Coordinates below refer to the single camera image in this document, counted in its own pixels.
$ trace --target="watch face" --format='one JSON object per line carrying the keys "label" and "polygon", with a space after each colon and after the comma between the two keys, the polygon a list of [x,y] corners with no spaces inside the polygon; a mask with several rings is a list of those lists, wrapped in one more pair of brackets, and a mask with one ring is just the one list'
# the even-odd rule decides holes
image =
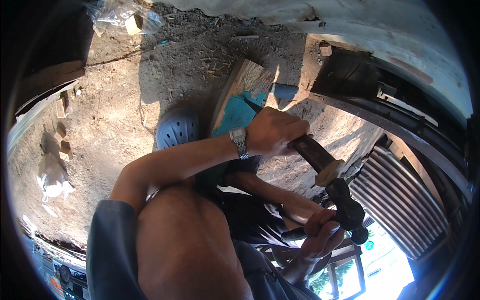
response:
{"label": "watch face", "polygon": [[232,128],[231,132],[232,132],[232,138],[235,140],[245,136],[245,131],[243,127]]}

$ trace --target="shirt sleeve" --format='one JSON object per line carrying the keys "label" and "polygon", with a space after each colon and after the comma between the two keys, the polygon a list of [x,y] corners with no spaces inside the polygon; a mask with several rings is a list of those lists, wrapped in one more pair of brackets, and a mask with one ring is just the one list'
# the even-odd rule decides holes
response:
{"label": "shirt sleeve", "polygon": [[146,299],[138,284],[133,207],[101,200],[88,234],[86,271],[91,299]]}

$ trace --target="hand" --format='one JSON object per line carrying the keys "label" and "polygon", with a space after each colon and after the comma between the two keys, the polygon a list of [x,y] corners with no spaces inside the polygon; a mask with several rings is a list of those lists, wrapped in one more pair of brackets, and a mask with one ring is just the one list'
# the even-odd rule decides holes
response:
{"label": "hand", "polygon": [[332,221],[335,216],[336,210],[324,209],[310,217],[303,227],[307,239],[300,248],[301,258],[318,260],[340,245],[345,231],[340,228],[340,223]]}
{"label": "hand", "polygon": [[307,134],[310,125],[300,117],[265,107],[253,118],[246,130],[246,145],[250,156],[290,156],[298,153],[289,143]]}

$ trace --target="clear plastic bag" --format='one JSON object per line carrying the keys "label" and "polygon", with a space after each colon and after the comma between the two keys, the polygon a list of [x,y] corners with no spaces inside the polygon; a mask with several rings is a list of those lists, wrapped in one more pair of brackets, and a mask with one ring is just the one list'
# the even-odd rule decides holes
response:
{"label": "clear plastic bag", "polygon": [[43,156],[38,164],[36,180],[43,192],[42,202],[45,203],[48,202],[49,198],[60,196],[62,192],[65,200],[69,193],[75,191],[68,182],[67,171],[60,166],[52,153]]}
{"label": "clear plastic bag", "polygon": [[152,35],[165,23],[156,12],[149,11],[132,0],[98,0],[96,5],[82,4],[87,8],[87,15],[92,19],[98,34],[106,31],[127,34],[125,21],[134,14],[143,18],[142,32],[139,34]]}

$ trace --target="ground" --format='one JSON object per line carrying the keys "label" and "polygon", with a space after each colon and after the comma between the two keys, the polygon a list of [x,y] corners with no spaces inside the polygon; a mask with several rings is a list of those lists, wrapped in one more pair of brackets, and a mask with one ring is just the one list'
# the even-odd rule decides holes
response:
{"label": "ground", "polygon": [[[155,5],[163,15],[173,8]],[[356,116],[308,99],[320,65],[318,42],[307,35],[291,34],[282,26],[259,20],[204,16],[200,11],[176,14],[153,36],[105,33],[94,35],[85,76],[68,91],[68,115],[57,119],[55,106],[45,109],[25,132],[9,158],[11,189],[16,214],[26,215],[48,239],[62,240],[86,249],[88,230],[96,204],[109,197],[122,168],[157,150],[158,120],[176,107],[190,107],[205,129],[221,90],[238,57],[246,57],[276,74],[275,82],[298,85],[293,101],[268,96],[267,105],[301,116],[311,124],[315,140],[347,166],[368,153],[382,130]],[[235,40],[232,36],[258,35]],[[89,67],[133,53],[127,60]],[[36,182],[44,153],[58,156],[53,135],[61,122],[73,160],[63,162],[75,188],[66,200],[46,203],[58,217],[42,207]],[[313,169],[301,156],[270,157],[258,175],[278,187],[313,198]]]}

